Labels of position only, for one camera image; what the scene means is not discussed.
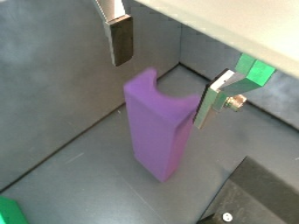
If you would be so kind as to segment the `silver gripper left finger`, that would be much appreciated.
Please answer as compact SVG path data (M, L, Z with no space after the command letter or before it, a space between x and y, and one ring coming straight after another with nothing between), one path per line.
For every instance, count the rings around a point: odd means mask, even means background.
M134 18L123 0L93 0L103 20L113 64L119 67L134 56Z

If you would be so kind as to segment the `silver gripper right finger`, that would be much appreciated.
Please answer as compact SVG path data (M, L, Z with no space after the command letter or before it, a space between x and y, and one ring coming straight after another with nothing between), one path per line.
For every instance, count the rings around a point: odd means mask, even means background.
M242 53L236 70L226 69L206 86L194 125L202 129L211 115L225 108L238 112L248 101L244 94L262 88L276 71L266 62Z

